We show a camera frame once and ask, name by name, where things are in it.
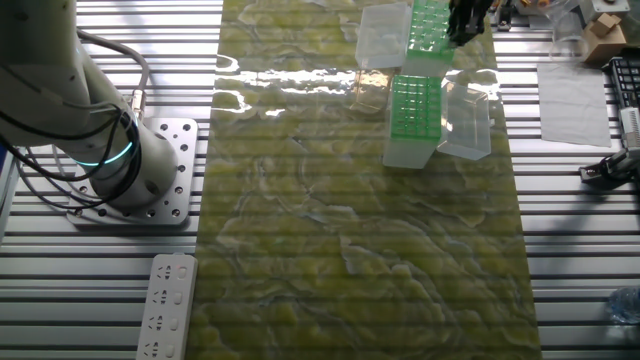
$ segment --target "plastic container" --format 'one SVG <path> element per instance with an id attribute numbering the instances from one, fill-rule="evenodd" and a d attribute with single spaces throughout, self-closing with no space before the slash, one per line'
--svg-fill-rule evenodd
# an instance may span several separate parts
<path id="1" fill-rule="evenodd" d="M 629 0 L 629 6 L 631 10 L 622 19 L 620 26 L 627 39 L 627 45 L 637 47 L 640 46 L 640 0 Z"/>
<path id="2" fill-rule="evenodd" d="M 356 45 L 360 68 L 402 66 L 410 19 L 411 8 L 405 2 L 365 7 Z"/>
<path id="3" fill-rule="evenodd" d="M 569 12 L 553 18 L 553 46 L 549 56 L 582 61 L 589 53 L 589 44 L 582 38 L 582 24 L 578 14 Z"/>
<path id="4" fill-rule="evenodd" d="M 403 75 L 444 77 L 453 62 L 449 44 L 449 1 L 415 0 Z"/>
<path id="5" fill-rule="evenodd" d="M 470 160 L 491 154 L 489 96 L 452 82 L 442 92 L 447 111 L 438 151 Z"/>
<path id="6" fill-rule="evenodd" d="M 614 321 L 640 324 L 640 287 L 626 287 L 609 296 L 609 312 Z"/>
<path id="7" fill-rule="evenodd" d="M 398 75 L 388 105 L 385 166 L 422 169 L 442 135 L 440 78 Z"/>

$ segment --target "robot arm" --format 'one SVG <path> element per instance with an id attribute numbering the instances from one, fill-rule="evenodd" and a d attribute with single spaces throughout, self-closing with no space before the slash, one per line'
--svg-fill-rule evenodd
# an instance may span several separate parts
<path id="1" fill-rule="evenodd" d="M 137 124 L 84 50 L 75 10 L 70 0 L 0 2 L 1 143 L 14 155 L 21 153 L 13 146 L 55 145 L 91 175 L 95 193 L 109 205 L 142 207 L 171 186 L 176 154 L 166 139 Z"/>

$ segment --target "gray cable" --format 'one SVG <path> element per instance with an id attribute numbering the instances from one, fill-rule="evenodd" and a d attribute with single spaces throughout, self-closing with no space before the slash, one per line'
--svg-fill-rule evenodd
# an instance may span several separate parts
<path id="1" fill-rule="evenodd" d="M 101 38 L 99 36 L 89 34 L 80 29 L 78 29 L 77 31 L 78 31 L 78 37 L 82 40 L 87 40 L 96 45 L 100 45 L 100 46 L 106 47 L 107 49 L 111 49 L 111 50 L 123 53 L 125 55 L 131 56 L 133 60 L 135 60 L 142 67 L 142 75 L 140 76 L 140 82 L 138 83 L 138 87 L 136 88 L 136 90 L 144 91 L 144 88 L 147 86 L 147 81 L 149 81 L 149 64 L 147 64 L 147 61 L 144 59 L 142 55 L 140 55 L 137 51 L 133 50 L 132 48 L 122 45 L 120 43 L 117 43 L 115 41 L 107 40 L 105 38 Z"/>

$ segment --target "aluminum extrusion table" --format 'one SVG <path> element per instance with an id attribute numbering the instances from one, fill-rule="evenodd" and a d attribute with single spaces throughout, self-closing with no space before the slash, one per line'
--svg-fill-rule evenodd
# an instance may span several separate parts
<path id="1" fill-rule="evenodd" d="M 149 61 L 147 116 L 198 121 L 191 221 L 173 232 L 80 232 L 20 181 L 0 245 L 0 358 L 135 357 L 153 256 L 195 248 L 221 13 L 221 0 L 79 2 L 80 28 Z M 515 18 L 511 32 L 494 40 L 544 358 L 640 358 L 638 329 L 614 326 L 604 312 L 614 288 L 640 284 L 636 190 L 625 185 L 601 195 L 582 186 L 577 172 L 621 147 L 612 89 L 611 148 L 544 142 L 536 63 L 549 61 L 551 34 Z M 86 47 L 130 94 L 139 67 Z M 39 156 L 53 169 L 50 153 Z M 43 179 L 34 183 L 56 198 Z"/>

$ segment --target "plastic bottle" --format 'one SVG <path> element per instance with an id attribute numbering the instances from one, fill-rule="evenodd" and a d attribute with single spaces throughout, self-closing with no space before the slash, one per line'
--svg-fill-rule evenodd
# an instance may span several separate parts
<path id="1" fill-rule="evenodd" d="M 618 289 L 609 296 L 611 318 L 622 324 L 640 324 L 640 286 Z"/>

